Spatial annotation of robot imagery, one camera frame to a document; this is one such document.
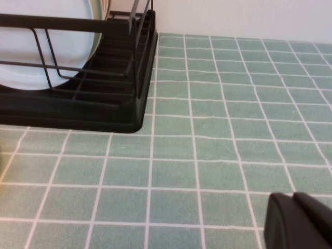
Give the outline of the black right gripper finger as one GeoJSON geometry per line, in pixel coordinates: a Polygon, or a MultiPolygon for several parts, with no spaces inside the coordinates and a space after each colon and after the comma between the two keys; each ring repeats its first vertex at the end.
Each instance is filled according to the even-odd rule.
{"type": "Polygon", "coordinates": [[[269,196],[264,226],[266,248],[331,248],[331,208],[314,197],[269,196]]]}

